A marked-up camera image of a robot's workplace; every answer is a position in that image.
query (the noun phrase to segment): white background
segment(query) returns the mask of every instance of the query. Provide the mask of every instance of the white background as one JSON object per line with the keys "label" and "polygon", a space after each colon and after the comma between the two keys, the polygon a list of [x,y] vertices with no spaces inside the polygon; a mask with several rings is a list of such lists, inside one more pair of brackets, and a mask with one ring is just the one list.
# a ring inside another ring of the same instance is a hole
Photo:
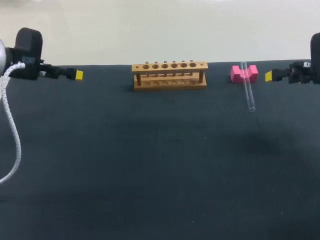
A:
{"label": "white background", "polygon": [[0,0],[0,39],[43,36],[53,65],[309,59],[319,0]]}

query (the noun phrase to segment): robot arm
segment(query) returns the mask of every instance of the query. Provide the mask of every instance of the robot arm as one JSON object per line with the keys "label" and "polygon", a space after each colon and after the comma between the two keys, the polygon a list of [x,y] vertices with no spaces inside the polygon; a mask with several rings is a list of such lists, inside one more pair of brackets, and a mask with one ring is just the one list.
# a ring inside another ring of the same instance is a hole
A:
{"label": "robot arm", "polygon": [[24,69],[14,71],[10,77],[17,79],[37,80],[39,76],[58,79],[66,76],[67,79],[81,81],[83,72],[75,68],[60,68],[44,64],[41,59],[43,38],[39,31],[22,28],[15,40],[15,46],[5,47],[0,40],[0,76],[12,65],[25,63]]}
{"label": "robot arm", "polygon": [[289,84],[320,84],[320,33],[313,35],[310,43],[311,62],[296,61],[286,69],[272,69],[265,74],[266,82],[278,82],[288,77]]}

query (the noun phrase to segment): glass test tube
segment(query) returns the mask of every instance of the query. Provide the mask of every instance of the glass test tube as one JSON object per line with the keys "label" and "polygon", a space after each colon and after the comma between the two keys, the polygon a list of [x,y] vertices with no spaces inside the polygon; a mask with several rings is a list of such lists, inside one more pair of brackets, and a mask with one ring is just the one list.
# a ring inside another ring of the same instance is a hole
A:
{"label": "glass test tube", "polygon": [[251,89],[247,63],[245,61],[241,62],[240,69],[244,77],[243,86],[245,91],[246,102],[248,104],[248,109],[250,112],[254,112],[256,110],[255,99]]}

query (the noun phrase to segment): pink foam block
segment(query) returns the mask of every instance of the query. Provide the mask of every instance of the pink foam block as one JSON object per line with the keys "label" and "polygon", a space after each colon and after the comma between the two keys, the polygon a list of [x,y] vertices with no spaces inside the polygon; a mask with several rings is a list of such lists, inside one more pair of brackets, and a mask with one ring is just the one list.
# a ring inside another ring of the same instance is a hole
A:
{"label": "pink foam block", "polygon": [[[240,70],[239,66],[232,66],[230,76],[233,83],[243,83],[245,79],[245,74]],[[250,83],[255,83],[257,81],[258,69],[256,65],[250,65],[250,67],[248,67],[248,77]]]}

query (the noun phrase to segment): wooden dowel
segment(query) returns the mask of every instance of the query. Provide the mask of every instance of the wooden dowel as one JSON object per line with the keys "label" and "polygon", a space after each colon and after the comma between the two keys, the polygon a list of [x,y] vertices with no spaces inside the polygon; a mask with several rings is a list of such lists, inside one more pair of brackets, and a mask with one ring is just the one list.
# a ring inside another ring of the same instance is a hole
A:
{"label": "wooden dowel", "polygon": [[140,73],[136,74],[136,81],[138,82],[138,85],[141,86],[141,75],[140,75]]}
{"label": "wooden dowel", "polygon": [[202,84],[204,82],[204,71],[199,72],[199,83]]}

